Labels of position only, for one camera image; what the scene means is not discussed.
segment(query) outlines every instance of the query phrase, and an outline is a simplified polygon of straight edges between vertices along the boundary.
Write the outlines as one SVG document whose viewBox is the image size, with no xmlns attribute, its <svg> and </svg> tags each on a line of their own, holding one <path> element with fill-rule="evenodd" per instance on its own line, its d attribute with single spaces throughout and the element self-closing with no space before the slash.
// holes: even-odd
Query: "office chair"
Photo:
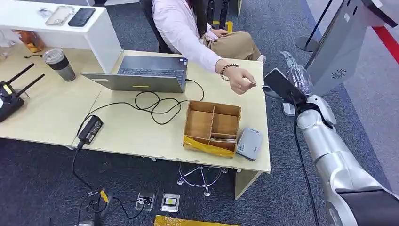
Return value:
<svg viewBox="0 0 399 226">
<path fill-rule="evenodd" d="M 211 195 L 211 191 L 210 191 L 210 189 L 209 189 L 209 186 L 211 186 L 211 185 L 213 185 L 214 183 L 216 183 L 216 181 L 220 178 L 220 175 L 221 175 L 222 173 L 224 173 L 224 174 L 227 173 L 227 168 L 216 167 L 216 166 L 198 165 L 198 166 L 194 167 L 192 170 L 190 170 L 190 171 L 188 171 L 187 173 L 184 174 L 184 173 L 183 173 L 183 170 L 182 170 L 182 165 L 183 165 L 183 163 L 182 163 L 182 162 L 179 162 L 179 174 L 180 174 L 180 178 L 177 180 L 177 184 L 178 184 L 178 185 L 182 185 L 182 184 L 186 183 L 186 184 L 188 184 L 188 185 L 190 185 L 190 186 L 193 186 L 193 187 L 205 188 L 204 196 L 206 196 L 206 197 L 209 197 L 209 196 Z M 214 169 L 217 170 L 216 176 L 211 180 L 210 183 L 208 183 L 207 180 L 206 180 L 206 178 L 205 178 L 204 169 L 206 169 L 206 168 L 208 168 L 208 169 L 214 168 Z M 204 183 L 204 184 L 202 184 L 202 185 L 198 185 L 198 184 L 195 184 L 195 183 L 193 183 L 193 182 L 189 182 L 188 179 L 187 179 L 187 177 L 188 177 L 190 174 L 196 172 L 197 170 L 200 170 L 200 172 L 201 172 L 202 182 Z"/>
<path fill-rule="evenodd" d="M 155 26 L 154 19 L 152 18 L 152 0 L 139 0 L 141 9 L 144 12 L 145 18 L 147 18 L 148 23 L 151 26 L 152 31 L 155 34 L 155 37 L 158 40 L 159 47 L 158 52 L 160 53 L 172 53 L 169 49 L 166 42 L 163 40 L 161 34 L 159 33 L 157 27 Z"/>
</svg>

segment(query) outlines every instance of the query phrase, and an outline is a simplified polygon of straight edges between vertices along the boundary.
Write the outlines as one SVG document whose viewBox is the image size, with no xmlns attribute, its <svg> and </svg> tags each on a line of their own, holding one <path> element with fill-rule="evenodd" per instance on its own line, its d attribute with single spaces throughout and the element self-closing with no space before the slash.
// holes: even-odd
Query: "woman's hand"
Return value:
<svg viewBox="0 0 399 226">
<path fill-rule="evenodd" d="M 215 29 L 211 29 L 211 32 L 212 32 L 213 34 L 215 34 L 218 38 L 221 38 L 221 37 L 223 37 L 223 36 L 225 36 L 225 35 L 228 34 L 228 32 L 225 31 L 225 30 L 215 30 Z"/>
<path fill-rule="evenodd" d="M 216 63 L 215 70 L 217 73 L 228 65 L 227 61 L 220 59 Z M 231 89 L 238 95 L 242 95 L 250 88 L 256 86 L 254 77 L 245 69 L 238 67 L 228 67 L 224 72 L 225 76 L 229 78 Z"/>
</svg>

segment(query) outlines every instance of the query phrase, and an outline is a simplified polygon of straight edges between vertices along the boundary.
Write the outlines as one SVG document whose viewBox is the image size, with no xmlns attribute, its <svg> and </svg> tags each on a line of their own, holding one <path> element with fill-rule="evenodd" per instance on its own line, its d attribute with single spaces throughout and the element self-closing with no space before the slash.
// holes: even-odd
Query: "white shelf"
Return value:
<svg viewBox="0 0 399 226">
<path fill-rule="evenodd" d="M 94 22 L 99 16 L 106 11 L 103 7 L 93 7 L 96 9 L 88 23 L 84 27 L 71 27 L 68 25 L 68 21 L 63 26 L 47 26 L 45 22 L 47 18 L 42 18 L 37 11 L 41 8 L 48 8 L 54 12 L 59 4 L 43 3 L 43 2 L 29 2 L 29 1 L 14 1 L 14 0 L 0 0 L 0 29 L 16 29 L 25 31 L 36 31 L 36 32 L 63 32 L 63 33 L 86 33 L 89 31 Z M 72 6 L 75 8 L 75 12 L 81 7 L 89 6 L 76 6 L 76 5 L 64 5 Z"/>
<path fill-rule="evenodd" d="M 68 21 L 62 26 L 46 26 L 38 10 L 48 8 L 55 11 L 58 6 L 72 6 L 42 2 L 0 0 L 0 29 L 17 29 L 37 32 L 47 46 L 57 48 L 90 49 L 105 73 L 109 73 L 118 60 L 122 49 L 112 26 L 107 9 L 96 9 L 84 27 L 71 27 Z"/>
</svg>

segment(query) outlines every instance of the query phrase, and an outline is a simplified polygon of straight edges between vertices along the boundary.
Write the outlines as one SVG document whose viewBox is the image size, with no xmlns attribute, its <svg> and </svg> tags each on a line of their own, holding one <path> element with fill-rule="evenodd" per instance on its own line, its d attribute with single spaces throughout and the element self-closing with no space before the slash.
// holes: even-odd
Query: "laptop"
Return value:
<svg viewBox="0 0 399 226">
<path fill-rule="evenodd" d="M 187 59 L 124 56 L 117 74 L 81 74 L 111 90 L 184 93 Z"/>
</svg>

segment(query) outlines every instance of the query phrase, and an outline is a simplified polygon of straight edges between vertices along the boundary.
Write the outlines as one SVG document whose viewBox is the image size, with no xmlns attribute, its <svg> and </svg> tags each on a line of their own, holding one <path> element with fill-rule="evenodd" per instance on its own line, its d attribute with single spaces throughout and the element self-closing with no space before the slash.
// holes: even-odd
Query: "plug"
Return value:
<svg viewBox="0 0 399 226">
<path fill-rule="evenodd" d="M 144 198 L 144 206 L 148 206 L 151 204 L 151 199 L 150 198 Z"/>
<path fill-rule="evenodd" d="M 139 199 L 137 200 L 137 202 L 138 202 L 138 204 L 140 204 L 140 205 L 144 205 L 144 198 L 139 198 Z"/>
</svg>

